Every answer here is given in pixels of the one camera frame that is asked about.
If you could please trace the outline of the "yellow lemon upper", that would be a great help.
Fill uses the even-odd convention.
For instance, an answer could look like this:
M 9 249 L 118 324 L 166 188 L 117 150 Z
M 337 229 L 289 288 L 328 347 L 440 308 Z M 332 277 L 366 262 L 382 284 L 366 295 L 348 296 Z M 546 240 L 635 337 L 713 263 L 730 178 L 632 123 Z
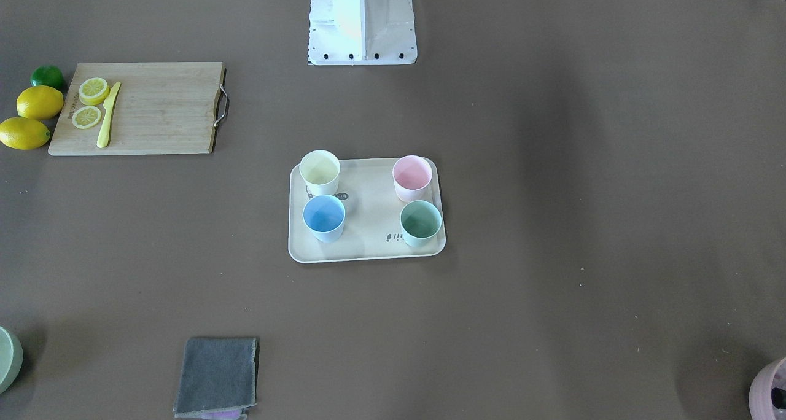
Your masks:
M 56 88 L 33 86 L 23 90 L 16 100 L 19 116 L 32 120 L 50 120 L 64 107 L 64 96 Z

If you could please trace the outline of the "yellow lemon lower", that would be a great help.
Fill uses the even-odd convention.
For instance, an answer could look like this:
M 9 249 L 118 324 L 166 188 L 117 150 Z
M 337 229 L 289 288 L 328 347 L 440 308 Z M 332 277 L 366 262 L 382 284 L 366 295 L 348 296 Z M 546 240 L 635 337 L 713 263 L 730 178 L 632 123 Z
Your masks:
M 1 123 L 1 141 L 12 149 L 36 149 L 48 143 L 50 138 L 50 130 L 38 120 L 15 116 Z

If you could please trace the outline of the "green cup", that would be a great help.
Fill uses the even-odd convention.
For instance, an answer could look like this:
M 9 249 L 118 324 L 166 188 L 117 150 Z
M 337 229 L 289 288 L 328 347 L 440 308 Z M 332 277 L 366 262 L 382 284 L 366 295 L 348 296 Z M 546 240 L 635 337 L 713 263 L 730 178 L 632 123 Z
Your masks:
M 443 217 L 440 210 L 428 201 L 411 201 L 399 215 L 402 237 L 410 247 L 423 247 L 440 231 Z

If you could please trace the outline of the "lemon slice upper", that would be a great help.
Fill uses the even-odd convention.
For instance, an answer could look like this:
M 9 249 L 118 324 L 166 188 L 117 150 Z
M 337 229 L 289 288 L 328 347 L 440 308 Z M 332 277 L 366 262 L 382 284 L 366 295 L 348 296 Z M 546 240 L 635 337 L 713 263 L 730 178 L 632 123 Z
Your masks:
M 111 87 L 106 79 L 92 77 L 81 83 L 78 98 L 84 106 L 98 106 L 106 100 L 110 90 Z

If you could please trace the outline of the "blue cup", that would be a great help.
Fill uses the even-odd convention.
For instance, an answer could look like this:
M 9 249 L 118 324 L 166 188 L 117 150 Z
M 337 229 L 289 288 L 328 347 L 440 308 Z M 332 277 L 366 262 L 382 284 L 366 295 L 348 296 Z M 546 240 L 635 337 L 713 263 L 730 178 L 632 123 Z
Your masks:
M 346 208 L 334 195 L 312 197 L 303 208 L 303 221 L 320 242 L 338 241 L 343 234 Z

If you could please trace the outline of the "yellow lemon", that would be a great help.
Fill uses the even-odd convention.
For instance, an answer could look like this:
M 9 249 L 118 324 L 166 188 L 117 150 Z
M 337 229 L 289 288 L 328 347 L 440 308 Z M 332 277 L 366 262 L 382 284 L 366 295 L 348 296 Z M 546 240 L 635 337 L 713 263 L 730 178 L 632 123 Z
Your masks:
M 48 143 L 50 138 L 50 130 L 38 120 L 15 116 L 1 123 L 1 141 L 12 149 L 36 149 Z
M 32 120 L 50 120 L 64 107 L 64 96 L 56 88 L 33 86 L 23 90 L 16 100 L 19 116 Z

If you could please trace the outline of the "pink bowl of ice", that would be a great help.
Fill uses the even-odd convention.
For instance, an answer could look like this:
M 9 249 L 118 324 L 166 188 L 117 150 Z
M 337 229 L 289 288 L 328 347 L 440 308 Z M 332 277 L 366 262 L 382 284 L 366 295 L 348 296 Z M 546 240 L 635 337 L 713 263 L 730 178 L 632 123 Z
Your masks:
M 785 419 L 785 358 L 766 365 L 755 376 L 749 390 L 752 419 Z

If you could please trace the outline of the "yellow plastic knife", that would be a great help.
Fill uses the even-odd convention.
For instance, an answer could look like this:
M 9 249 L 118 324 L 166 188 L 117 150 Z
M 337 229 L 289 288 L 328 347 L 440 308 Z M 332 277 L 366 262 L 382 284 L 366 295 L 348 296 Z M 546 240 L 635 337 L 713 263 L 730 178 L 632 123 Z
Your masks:
M 112 115 L 114 112 L 115 102 L 117 95 L 120 91 L 121 81 L 115 82 L 109 90 L 109 94 L 103 101 L 104 116 L 102 118 L 101 128 L 96 138 L 96 146 L 98 148 L 106 148 L 109 145 L 111 135 Z

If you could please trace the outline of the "cream yellow cup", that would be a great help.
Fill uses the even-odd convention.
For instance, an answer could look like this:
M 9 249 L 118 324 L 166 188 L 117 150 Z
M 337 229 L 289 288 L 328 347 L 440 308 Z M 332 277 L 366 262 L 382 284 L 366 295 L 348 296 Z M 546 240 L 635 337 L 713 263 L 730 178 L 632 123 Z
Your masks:
M 298 173 L 312 196 L 334 195 L 338 191 L 340 162 L 328 150 L 308 152 L 298 165 Z

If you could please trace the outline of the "lemon slice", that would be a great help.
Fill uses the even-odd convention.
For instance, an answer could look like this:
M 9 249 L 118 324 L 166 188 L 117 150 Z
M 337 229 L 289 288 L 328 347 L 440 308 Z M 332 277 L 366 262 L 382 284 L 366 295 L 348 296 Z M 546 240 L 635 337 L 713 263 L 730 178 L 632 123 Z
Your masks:
M 78 98 L 84 106 L 98 106 L 106 100 L 110 90 L 111 87 L 106 79 L 92 77 L 81 83 Z
M 71 124 L 81 130 L 89 129 L 101 123 L 103 113 L 96 106 L 84 106 L 77 109 L 71 116 Z

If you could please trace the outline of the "lemon slice lower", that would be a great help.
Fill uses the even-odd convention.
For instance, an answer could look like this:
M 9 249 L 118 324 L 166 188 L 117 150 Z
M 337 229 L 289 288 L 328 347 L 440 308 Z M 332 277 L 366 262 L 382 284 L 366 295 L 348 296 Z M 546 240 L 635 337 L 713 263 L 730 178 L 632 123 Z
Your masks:
M 71 124 L 81 130 L 89 129 L 101 123 L 103 113 L 96 106 L 84 106 L 77 109 L 71 116 Z

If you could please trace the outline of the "bamboo cutting board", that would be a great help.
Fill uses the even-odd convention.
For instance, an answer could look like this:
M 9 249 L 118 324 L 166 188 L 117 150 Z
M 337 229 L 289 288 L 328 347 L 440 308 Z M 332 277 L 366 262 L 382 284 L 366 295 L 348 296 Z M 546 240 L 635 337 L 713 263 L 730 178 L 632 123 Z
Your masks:
M 104 148 L 100 126 L 82 130 L 71 117 L 82 107 L 79 87 L 92 77 L 120 82 Z M 228 106 L 222 62 L 80 63 L 53 136 L 52 156 L 208 154 Z

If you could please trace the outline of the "grey folded cloth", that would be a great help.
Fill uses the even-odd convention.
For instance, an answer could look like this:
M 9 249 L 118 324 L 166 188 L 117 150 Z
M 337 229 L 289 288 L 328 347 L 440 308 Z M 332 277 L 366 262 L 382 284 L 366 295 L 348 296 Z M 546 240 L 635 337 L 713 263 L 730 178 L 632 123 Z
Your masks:
M 255 337 L 188 339 L 174 417 L 246 419 L 257 403 L 257 350 Z

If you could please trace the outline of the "pink cup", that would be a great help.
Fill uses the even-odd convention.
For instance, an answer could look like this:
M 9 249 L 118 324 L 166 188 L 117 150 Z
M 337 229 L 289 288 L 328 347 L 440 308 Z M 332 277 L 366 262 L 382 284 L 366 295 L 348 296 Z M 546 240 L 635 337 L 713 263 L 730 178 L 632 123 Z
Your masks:
M 403 202 L 423 199 L 433 178 L 430 163 L 424 157 L 415 155 L 396 160 L 391 174 L 395 183 L 395 194 Z

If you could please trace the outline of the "green lime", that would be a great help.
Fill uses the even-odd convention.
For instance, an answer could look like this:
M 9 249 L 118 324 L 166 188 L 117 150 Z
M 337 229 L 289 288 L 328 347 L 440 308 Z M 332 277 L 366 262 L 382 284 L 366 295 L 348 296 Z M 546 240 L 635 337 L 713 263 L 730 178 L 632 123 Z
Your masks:
M 30 77 L 32 87 L 47 86 L 56 90 L 61 90 L 64 85 L 64 76 L 57 66 L 45 65 L 36 68 Z

